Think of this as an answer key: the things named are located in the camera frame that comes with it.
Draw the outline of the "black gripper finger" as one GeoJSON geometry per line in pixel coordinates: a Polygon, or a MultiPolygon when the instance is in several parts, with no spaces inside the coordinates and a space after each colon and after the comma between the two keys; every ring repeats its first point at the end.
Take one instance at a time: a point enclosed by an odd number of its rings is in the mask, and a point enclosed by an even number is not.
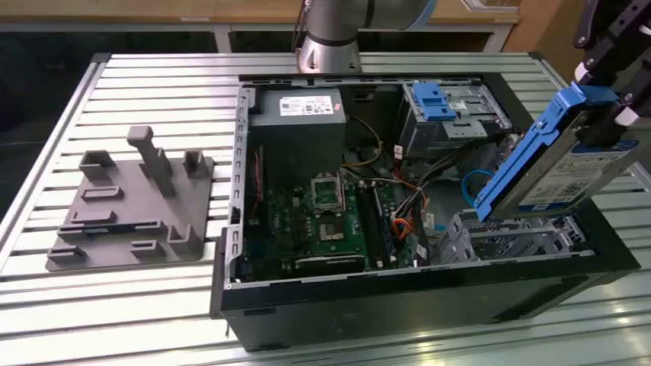
{"type": "Polygon", "coordinates": [[[586,85],[620,84],[620,99],[584,135],[588,146],[613,146],[628,128],[650,117],[650,23],[604,37],[586,52],[585,68],[586,85]]]}
{"type": "Polygon", "coordinates": [[[645,1],[586,1],[574,47],[585,51],[580,85],[610,86],[645,52],[645,1]]]}

